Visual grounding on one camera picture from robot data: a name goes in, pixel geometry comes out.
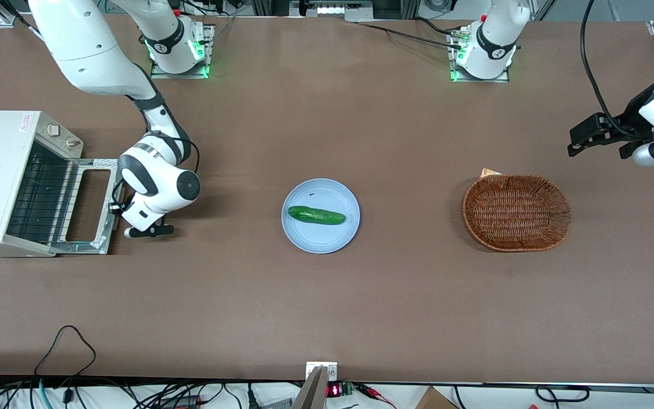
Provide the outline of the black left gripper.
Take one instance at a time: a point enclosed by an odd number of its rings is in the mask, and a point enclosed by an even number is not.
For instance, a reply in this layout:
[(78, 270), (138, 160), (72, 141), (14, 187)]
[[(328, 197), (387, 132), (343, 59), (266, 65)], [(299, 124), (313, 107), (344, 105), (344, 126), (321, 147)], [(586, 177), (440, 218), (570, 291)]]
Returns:
[(588, 148), (610, 144), (605, 135), (609, 129), (607, 120), (611, 120), (610, 135), (626, 142), (619, 149), (620, 158), (628, 160), (633, 153), (639, 153), (639, 148), (645, 147), (647, 155), (654, 160), (654, 126), (639, 113), (639, 109), (651, 98), (653, 92), (654, 83), (633, 97), (622, 114), (612, 116), (608, 113), (595, 113), (574, 126), (570, 130), (571, 144), (567, 147), (568, 155), (575, 157)]

